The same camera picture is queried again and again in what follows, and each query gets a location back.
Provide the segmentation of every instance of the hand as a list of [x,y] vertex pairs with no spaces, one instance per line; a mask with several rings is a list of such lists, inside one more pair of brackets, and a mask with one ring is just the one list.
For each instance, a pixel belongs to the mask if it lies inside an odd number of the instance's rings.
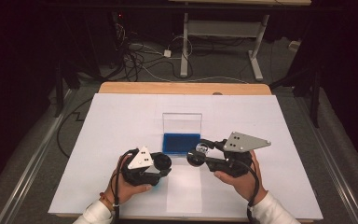
[[[251,168],[256,170],[257,177],[259,180],[259,189],[258,193],[255,196],[254,205],[259,203],[261,200],[264,199],[264,197],[267,195],[267,191],[264,189],[261,181],[261,172],[259,168],[258,161],[255,157],[255,153],[253,150],[250,151],[252,155],[252,160],[254,161],[254,164],[252,164]],[[222,182],[229,184],[234,187],[234,189],[240,194],[240,196],[247,201],[251,199],[255,192],[255,178],[253,175],[248,172],[246,175],[239,176],[237,178],[232,177],[231,175],[228,175],[221,171],[214,172],[214,175],[219,178]]]
[[[130,156],[126,156],[123,159],[123,162],[121,163],[121,165],[124,164],[125,160],[129,157]],[[115,190],[115,187],[116,187],[116,174],[117,174],[117,168],[112,174],[113,178],[111,178],[111,180],[110,180],[112,183],[109,182],[109,184],[106,188],[106,191],[104,192],[106,198],[111,203],[115,203],[115,197],[113,195],[113,191]],[[132,195],[146,192],[146,191],[150,190],[151,188],[152,188],[151,185],[133,186],[130,183],[126,182],[124,180],[123,174],[121,172],[119,172],[117,191],[118,191],[118,198],[120,199],[120,204],[123,204],[126,201],[128,201],[132,197]]]

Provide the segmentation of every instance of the cable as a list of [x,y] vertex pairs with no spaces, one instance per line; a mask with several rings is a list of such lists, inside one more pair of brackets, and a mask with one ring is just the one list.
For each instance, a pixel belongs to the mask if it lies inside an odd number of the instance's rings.
[[246,169],[248,169],[248,171],[252,174],[252,176],[254,177],[255,179],[255,189],[254,189],[254,194],[252,195],[252,197],[249,199],[249,202],[248,202],[248,207],[246,209],[246,215],[249,219],[249,222],[250,223],[255,223],[254,219],[253,219],[253,216],[252,216],[252,211],[250,210],[250,208],[254,205],[254,202],[255,202],[255,196],[257,195],[258,193],[258,189],[260,188],[260,181],[258,179],[258,176],[257,176],[257,173],[256,173],[256,167],[255,167],[255,170],[253,170],[251,167],[249,167],[246,163],[242,162],[242,161],[237,161],[237,160],[234,160],[233,161],[234,163],[237,163],[239,165],[242,165],[244,167],[246,167]]
[[161,81],[166,81],[166,82],[176,82],[176,83],[186,83],[186,82],[197,82],[197,81],[202,81],[202,80],[208,80],[208,79],[215,79],[215,78],[225,78],[225,79],[231,79],[231,80],[235,80],[241,83],[248,83],[246,81],[242,81],[240,79],[236,79],[234,77],[204,77],[204,78],[199,78],[199,79],[192,79],[192,80],[186,80],[186,81],[173,81],[173,80],[169,80],[169,79],[165,79],[162,77],[156,77],[153,73],[151,73],[147,68],[143,67],[143,69],[153,78],[161,80]]
[[190,56],[191,53],[193,52],[193,45],[191,44],[191,42],[190,42],[189,39],[184,38],[184,37],[182,37],[181,35],[179,35],[179,36],[175,37],[175,38],[171,41],[171,44],[173,43],[174,40],[176,40],[176,39],[178,39],[178,38],[182,38],[182,39],[184,39],[185,41],[187,41],[187,42],[190,44],[190,52],[187,54],[187,57]]
[[89,98],[88,100],[86,100],[85,102],[81,103],[80,105],[77,106],[77,108],[75,108],[68,116],[66,116],[66,118],[62,121],[62,123],[60,124],[60,127],[58,128],[57,130],[57,145],[58,145],[58,148],[60,150],[60,152],[66,157],[69,159],[69,155],[63,150],[62,146],[61,146],[61,143],[60,143],[60,131],[61,131],[61,128],[62,128],[62,125],[69,119],[69,117],[71,117],[71,115],[73,114],[77,114],[77,118],[76,120],[79,120],[78,119],[78,116],[79,116],[79,112],[76,112],[78,110],[78,108],[80,108],[82,105],[84,105],[85,103],[87,103],[88,101],[91,101],[93,97]]
[[121,34],[123,34],[122,40],[121,40],[121,44],[118,46],[118,49],[120,49],[120,47],[124,44],[124,40],[127,38],[126,37],[126,30],[124,29],[124,27],[118,23],[116,23],[117,26],[119,26],[121,29],[119,31],[118,37],[117,39],[120,39]]
[[[133,150],[128,150],[126,153],[124,153],[120,159],[118,160],[117,163],[117,167],[116,167],[116,173],[112,174],[112,176],[110,177],[110,189],[112,190],[113,196],[115,198],[115,218],[112,219],[112,223],[118,224],[119,218],[120,218],[120,198],[118,197],[118,180],[119,180],[119,176],[120,176],[120,171],[121,171],[121,166],[123,164],[124,159],[127,157],[127,155],[136,152],[137,149],[133,149]],[[112,180],[113,178],[116,177],[115,180],[115,189],[113,189],[113,184],[112,184]]]
[[141,49],[143,49],[143,48],[147,48],[147,49],[152,49],[153,52],[156,53],[156,54],[159,54],[159,55],[161,55],[161,56],[163,55],[162,53],[158,52],[157,50],[155,50],[155,49],[153,49],[153,48],[151,48],[151,47],[148,47],[148,46],[146,46],[146,45],[144,45],[144,44],[142,44],[142,45],[140,45],[140,44],[130,44],[130,45],[142,46],[140,49],[138,49],[138,50],[136,50],[136,51],[139,51],[139,50],[141,50]]
[[[195,54],[196,56],[200,56],[200,57],[203,57],[203,56],[207,56],[211,53],[214,52],[215,49],[224,49],[224,48],[227,48],[227,47],[237,47],[239,45],[241,45],[247,38],[246,37],[237,37],[237,38],[220,38],[221,40],[220,41],[217,41],[217,40],[212,40],[210,37],[209,38],[201,38],[199,36],[196,36],[196,35],[190,35],[189,38],[192,37],[192,38],[195,38],[195,39],[198,39],[198,40],[201,40],[203,42],[207,42],[207,43],[210,43],[211,46],[202,46],[202,45],[195,45],[193,44],[193,54]],[[232,41],[234,40],[232,43],[224,43],[222,41]],[[195,53],[195,48],[196,47],[199,47],[199,48],[211,48],[207,53],[204,53],[204,54],[197,54]]]

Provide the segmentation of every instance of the dark background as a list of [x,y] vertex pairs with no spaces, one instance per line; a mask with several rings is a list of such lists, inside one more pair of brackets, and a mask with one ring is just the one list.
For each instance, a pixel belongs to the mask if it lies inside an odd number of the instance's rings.
[[[311,19],[300,14],[271,15],[265,39],[303,38],[289,75],[318,62],[322,86],[358,151],[358,1],[312,4],[347,10]],[[127,16],[133,31],[162,43],[182,29],[177,14],[137,12],[136,17]],[[48,108],[58,62],[70,67],[65,70],[66,80],[73,79],[75,71],[98,76],[99,64],[117,59],[113,39],[105,13],[61,13],[41,8],[32,0],[0,1],[0,173]]]

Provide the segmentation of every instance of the white table surface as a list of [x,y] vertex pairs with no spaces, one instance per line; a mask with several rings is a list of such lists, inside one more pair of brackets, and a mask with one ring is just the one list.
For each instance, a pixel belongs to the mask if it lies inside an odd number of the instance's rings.
[[[273,95],[165,95],[97,93],[66,166],[49,213],[81,215],[104,191],[120,155],[162,148],[163,113],[201,113],[201,137],[213,141],[240,132],[269,140],[255,151],[263,185],[299,219],[322,219],[310,182]],[[217,149],[210,157],[222,157]],[[184,202],[183,195],[194,196]],[[209,172],[172,158],[172,173],[120,206],[123,218],[244,220],[247,202]]]

